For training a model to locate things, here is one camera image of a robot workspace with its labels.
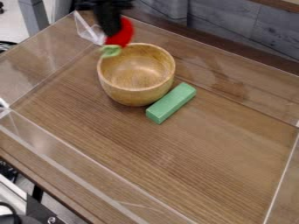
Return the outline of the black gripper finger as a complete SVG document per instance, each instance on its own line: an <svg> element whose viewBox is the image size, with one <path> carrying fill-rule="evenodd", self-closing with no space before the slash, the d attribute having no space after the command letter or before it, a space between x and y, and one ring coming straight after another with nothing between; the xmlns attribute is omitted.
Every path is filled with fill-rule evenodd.
<svg viewBox="0 0 299 224"><path fill-rule="evenodd" d="M123 0L95 0L92 11L103 32L111 37L122 28L120 11Z"/></svg>

